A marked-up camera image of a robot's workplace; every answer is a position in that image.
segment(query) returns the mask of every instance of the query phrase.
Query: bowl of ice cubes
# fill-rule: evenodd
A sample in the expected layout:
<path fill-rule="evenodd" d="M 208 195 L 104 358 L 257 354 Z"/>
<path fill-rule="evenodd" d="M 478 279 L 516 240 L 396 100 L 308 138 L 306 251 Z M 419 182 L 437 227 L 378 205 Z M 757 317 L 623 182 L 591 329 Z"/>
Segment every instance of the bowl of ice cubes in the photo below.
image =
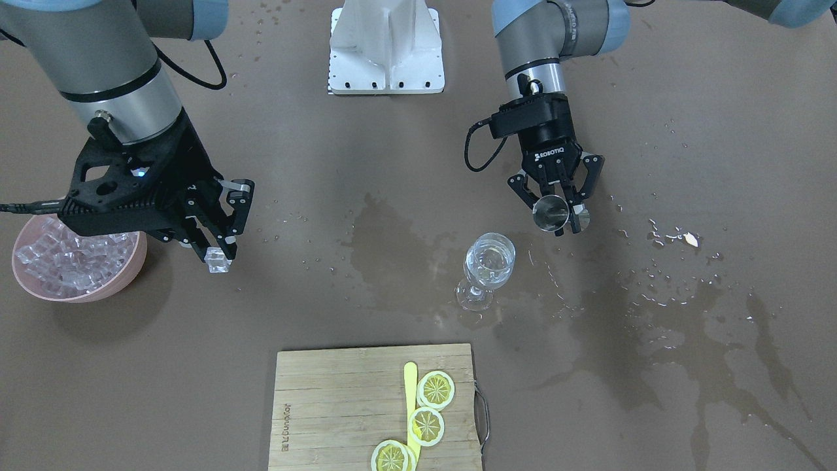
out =
<path fill-rule="evenodd" d="M 83 237 L 52 215 L 36 215 L 14 242 L 12 271 L 36 298 L 89 303 L 128 286 L 146 260 L 143 232 Z"/>

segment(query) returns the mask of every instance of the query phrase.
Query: black cable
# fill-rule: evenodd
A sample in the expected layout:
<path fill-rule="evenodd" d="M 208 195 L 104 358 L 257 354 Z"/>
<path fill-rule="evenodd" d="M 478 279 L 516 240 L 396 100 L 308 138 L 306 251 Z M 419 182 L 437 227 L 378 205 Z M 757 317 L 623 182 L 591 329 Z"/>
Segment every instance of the black cable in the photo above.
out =
<path fill-rule="evenodd" d="M 0 213 L 13 213 L 15 215 L 53 215 L 57 213 L 63 205 L 63 199 L 35 201 L 34 203 L 0 204 Z"/>
<path fill-rule="evenodd" d="M 468 169 L 471 172 L 482 172 L 483 170 L 485 170 L 491 164 L 491 162 L 494 161 L 494 159 L 497 157 L 497 154 L 499 154 L 500 151 L 503 150 L 503 146 L 506 145 L 506 139 L 508 139 L 508 137 L 503 137 L 503 140 L 500 142 L 500 145 L 497 146 L 497 150 L 494 151 L 494 154 L 491 155 L 491 158 L 489 158 L 487 162 L 482 164 L 482 167 L 476 168 L 470 164 L 470 159 L 468 158 L 468 146 L 470 145 L 471 136 L 474 135 L 474 132 L 476 132 L 477 129 L 480 129 L 489 122 L 490 120 L 477 122 L 468 130 L 468 135 L 465 136 L 465 166 L 468 167 Z"/>
<path fill-rule="evenodd" d="M 221 75 L 221 82 L 218 84 L 211 84 L 209 82 L 205 82 L 200 80 L 198 77 L 186 72 L 180 65 L 174 63 L 173 60 L 169 59 L 169 57 L 163 53 L 157 45 L 154 45 L 154 49 L 157 50 L 157 55 L 160 57 L 160 60 L 166 63 L 169 67 L 171 67 L 175 72 L 182 75 L 186 79 L 190 80 L 193 83 L 196 83 L 204 88 L 209 88 L 209 90 L 221 90 L 225 86 L 227 86 L 227 72 L 223 69 L 223 64 L 221 64 L 221 59 L 218 58 L 218 54 L 215 52 L 215 48 L 212 47 L 212 43 L 208 40 L 203 41 L 204 44 L 207 45 L 207 49 L 209 49 L 209 53 L 212 55 L 212 60 L 215 61 L 215 66 L 218 67 L 218 73 Z"/>
<path fill-rule="evenodd" d="M 15 38 L 10 33 L 7 33 L 5 31 L 3 31 L 2 29 L 0 29 L 0 34 L 5 36 L 6 39 L 8 39 L 9 41 L 12 41 L 13 43 L 17 44 L 18 46 L 24 47 L 24 48 L 26 47 L 26 45 L 23 44 L 23 41 L 21 41 L 20 39 Z"/>
<path fill-rule="evenodd" d="M 628 5 L 629 7 L 642 8 L 642 7 L 647 7 L 647 6 L 649 6 L 650 4 L 652 4 L 656 1 L 657 0 L 648 0 L 648 2 L 645 2 L 645 3 L 625 2 L 625 5 Z"/>

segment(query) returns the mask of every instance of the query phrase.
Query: bamboo cutting board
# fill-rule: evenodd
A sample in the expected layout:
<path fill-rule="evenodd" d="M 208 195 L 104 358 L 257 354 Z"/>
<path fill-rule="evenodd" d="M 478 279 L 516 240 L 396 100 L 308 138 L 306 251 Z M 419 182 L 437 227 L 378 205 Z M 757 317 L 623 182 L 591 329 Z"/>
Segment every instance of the bamboo cutting board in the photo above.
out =
<path fill-rule="evenodd" d="M 417 471 L 482 471 L 469 344 L 279 352 L 269 471 L 368 471 L 383 440 L 407 442 L 403 367 L 454 380 L 441 412 L 444 436 L 424 447 Z"/>

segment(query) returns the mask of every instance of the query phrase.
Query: blue joint cap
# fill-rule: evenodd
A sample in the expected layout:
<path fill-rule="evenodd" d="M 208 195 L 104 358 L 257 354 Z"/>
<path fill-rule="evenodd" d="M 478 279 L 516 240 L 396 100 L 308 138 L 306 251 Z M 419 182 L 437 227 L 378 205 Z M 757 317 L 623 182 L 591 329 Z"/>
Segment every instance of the blue joint cap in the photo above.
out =
<path fill-rule="evenodd" d="M 193 0 L 194 23 L 190 41 L 215 39 L 227 28 L 227 0 Z"/>
<path fill-rule="evenodd" d="M 26 8 L 39 12 L 72 12 L 92 7 L 102 0 L 0 0 L 13 7 Z"/>
<path fill-rule="evenodd" d="M 630 32 L 630 12 L 624 0 L 608 0 L 608 32 L 602 48 L 596 54 L 615 51 L 625 42 Z"/>
<path fill-rule="evenodd" d="M 491 21 L 494 23 L 494 35 L 500 34 L 506 26 L 523 13 L 544 0 L 494 0 L 491 4 Z"/>
<path fill-rule="evenodd" d="M 768 21 L 785 28 L 799 28 L 822 16 L 834 0 L 782 0 Z"/>

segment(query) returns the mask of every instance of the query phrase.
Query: lemon slice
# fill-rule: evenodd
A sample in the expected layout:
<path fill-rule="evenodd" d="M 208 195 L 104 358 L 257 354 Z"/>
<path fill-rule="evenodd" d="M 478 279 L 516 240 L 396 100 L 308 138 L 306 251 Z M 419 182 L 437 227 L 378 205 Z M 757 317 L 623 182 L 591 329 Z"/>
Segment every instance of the lemon slice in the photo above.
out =
<path fill-rule="evenodd" d="M 430 371 L 418 382 L 416 399 L 422 406 L 441 411 L 454 399 L 454 390 L 454 380 L 447 373 Z"/>
<path fill-rule="evenodd" d="M 419 407 L 410 416 L 407 432 L 423 447 L 432 447 L 444 435 L 444 419 L 433 407 Z"/>
<path fill-rule="evenodd" d="M 407 447 L 395 440 L 380 442 L 372 452 L 372 471 L 409 471 Z"/>
<path fill-rule="evenodd" d="M 405 447 L 407 449 L 407 455 L 410 458 L 410 465 L 407 467 L 407 471 L 416 471 L 416 466 L 419 465 L 419 459 L 416 458 L 416 453 L 410 449 L 410 447 Z"/>

